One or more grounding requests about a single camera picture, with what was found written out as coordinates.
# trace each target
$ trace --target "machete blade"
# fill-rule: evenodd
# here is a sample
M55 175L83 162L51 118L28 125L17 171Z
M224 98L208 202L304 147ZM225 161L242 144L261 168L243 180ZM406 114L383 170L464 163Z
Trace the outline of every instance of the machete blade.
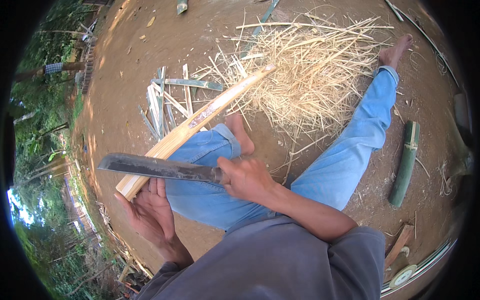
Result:
M147 177L217 183L222 178L219 168L125 153L107 154L98 164L98 169Z

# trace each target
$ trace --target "hand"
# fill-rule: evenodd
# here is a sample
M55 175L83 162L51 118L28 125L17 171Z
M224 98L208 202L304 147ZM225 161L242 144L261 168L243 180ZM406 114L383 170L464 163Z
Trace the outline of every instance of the hand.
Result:
M233 197L264 204L268 195L278 185L261 160L250 159L234 163L219 157L217 163L230 178L230 184L224 184L224 187Z
M159 248L171 243L176 236L175 223L164 179L151 178L131 202L120 192L114 194L127 212L129 223L141 236Z

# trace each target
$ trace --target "bare foot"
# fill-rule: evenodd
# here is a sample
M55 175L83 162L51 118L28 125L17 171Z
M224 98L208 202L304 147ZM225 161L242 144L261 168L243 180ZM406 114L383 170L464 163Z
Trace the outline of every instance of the bare foot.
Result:
M255 150L255 145L248 137L247 132L243 128L243 120L239 114L231 114L225 118L225 125L230 129L233 135L239 141L241 154L251 155Z
M380 64L383 66L390 66L396 70L398 61L403 56L403 53L407 51L413 45L413 36L406 34L399 38L393 47L380 50L379 58Z

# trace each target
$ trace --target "machete handle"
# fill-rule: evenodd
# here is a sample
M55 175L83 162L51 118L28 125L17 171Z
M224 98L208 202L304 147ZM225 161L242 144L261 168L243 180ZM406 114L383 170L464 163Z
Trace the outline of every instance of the machete handle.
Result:
M219 184L230 184L230 177L222 171L219 167L213 168L213 172L215 174L215 181L214 183L219 183Z

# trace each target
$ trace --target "brown soil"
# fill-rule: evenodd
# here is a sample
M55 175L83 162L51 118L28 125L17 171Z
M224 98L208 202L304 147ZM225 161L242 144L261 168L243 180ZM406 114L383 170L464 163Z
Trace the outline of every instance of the brown soil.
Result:
M414 37L415 52L408 52L399 63L401 81L398 90L402 95L397 95L396 105L403 120L416 120L421 125L418 158L425 165L430 177L416 164L402 207L394 209L389 205L387 199L392 187L391 174L398 169L402 149L397 149L402 147L404 130L400 118L392 114L392 124L387 131L385 145L382 150L372 154L369 167L344 212L360 225L371 226L390 235L395 235L403 222L416 222L417 238L412 239L408 245L409 262L418 263L448 236L453 223L451 206L456 193L455 187L450 196L439 196L441 176L436 168L441 166L444 160L447 160L450 166L453 160L453 126L452 122L448 121L447 112L453 111L453 95L457 92L455 83L449 75L440 74L435 55L427 40L408 21L400 23L383 0L365 0L358 3L327 0L320 1L319 4L324 6L317 8L316 14L325 14L328 17L335 13L335 23L344 22L348 25L347 19L343 17L347 13L353 20L379 15L384 22L395 26L394 30L387 32L393 39L405 33L411 33ZM257 16L261 18L268 5L269 2L245 3L238 0L191 1L187 12L177 16L173 2L166 5L164 1L118 0L106 15L95 48L93 81L88 95L84 96L84 110L75 123L74 143L77 143L79 148L83 146L80 137L84 134L88 147L84 164L89 168L89 182L98 200L107 207L114 230L129 245L133 255L153 272L163 263L161 256L130 227L125 213L113 200L115 186L122 175L97 171L96 166L107 153L144 154L155 144L137 106L140 104L146 109L146 87L149 80L156 76L158 67L167 66L167 74L175 78L181 76L182 65L185 63L189 64L191 70L209 63L208 55L214 57L217 52L215 38L233 35L235 26L243 23L244 9L245 23L251 24L257 22ZM309 1L282 0L277 8L293 19L296 12L306 12L314 6ZM425 10L409 0L398 6L405 12L408 8L413 9L430 37L442 51L449 53L440 29ZM152 16L156 17L155 22L146 28ZM297 20L309 22L302 18ZM146 36L144 41L139 39L142 35ZM378 34L379 39L387 37ZM222 41L221 45L225 52L233 52L231 43ZM172 88L171 93L174 97L181 97L179 88ZM205 93L207 98L216 95L212 92ZM204 99L205 96L199 91L197 98ZM269 123L261 114L257 114L255 119L249 122L252 126L249 136L256 146L254 156L263 159L270 168L282 165L287 149L291 148L288 138L272 133ZM278 144L279 140L283 142L283 146ZM307 145L309 140L304 138L300 142ZM324 141L320 149L312 147L308 152L304 152L304 155L293 163L291 173L298 176L330 142ZM282 180L285 172L286 169L282 169L276 174L280 177L275 179ZM217 244L223 234L219 229L190 221L177 214L175 222L178 235L194 259L198 259ZM395 238L387 234L385 237L388 249L395 242ZM395 274L395 270L387 272L385 278L390 278L392 273Z

